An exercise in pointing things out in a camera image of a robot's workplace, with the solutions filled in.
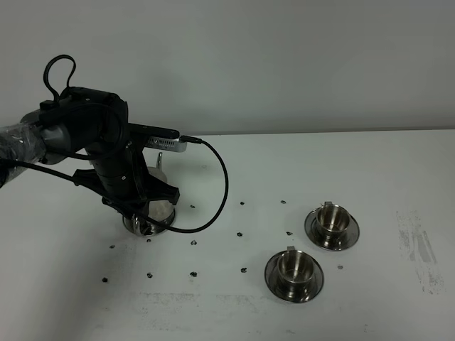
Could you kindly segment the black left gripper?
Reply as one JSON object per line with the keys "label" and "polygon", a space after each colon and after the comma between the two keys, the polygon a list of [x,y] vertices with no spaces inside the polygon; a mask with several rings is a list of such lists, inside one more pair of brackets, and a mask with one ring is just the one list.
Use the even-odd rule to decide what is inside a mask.
{"label": "black left gripper", "polygon": [[149,173],[143,150],[133,141],[114,156],[92,162],[92,170],[77,170],[73,177],[105,194],[102,203],[131,220],[152,201],[176,205],[179,189]]}

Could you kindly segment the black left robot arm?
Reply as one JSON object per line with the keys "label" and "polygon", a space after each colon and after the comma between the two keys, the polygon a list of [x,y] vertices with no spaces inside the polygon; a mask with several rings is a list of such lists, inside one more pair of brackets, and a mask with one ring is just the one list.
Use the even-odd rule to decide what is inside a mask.
{"label": "black left robot arm", "polygon": [[1,184],[30,165],[55,165],[66,158],[89,161],[70,182],[100,194],[127,218],[151,201],[176,204],[179,190],[150,174],[144,148],[175,141],[176,130],[133,124],[118,95],[70,87],[57,101],[44,101],[19,124],[1,129]]}

